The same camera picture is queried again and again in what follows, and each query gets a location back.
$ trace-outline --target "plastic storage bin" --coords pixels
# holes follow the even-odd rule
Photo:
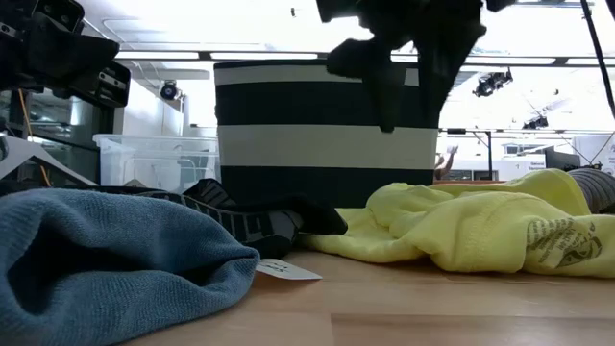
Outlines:
[[[147,187],[182,193],[200,179],[220,180],[215,137],[94,135],[100,147],[101,185],[138,180]]]

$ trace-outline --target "blue knit fabric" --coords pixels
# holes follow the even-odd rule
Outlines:
[[[109,345],[235,304],[258,252],[208,216],[145,197],[0,198],[0,345]]]

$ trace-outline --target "yellow shirt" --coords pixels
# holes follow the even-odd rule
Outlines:
[[[615,216],[591,214],[578,185],[559,170],[501,185],[393,184],[366,208],[339,212],[345,235],[304,235],[302,242],[377,263],[430,256],[449,271],[615,277]]]

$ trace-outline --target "wooden tabletop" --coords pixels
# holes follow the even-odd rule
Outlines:
[[[235,307],[126,345],[615,344],[615,281],[453,274],[426,261],[374,265],[308,252],[284,260],[324,279],[258,274]]]

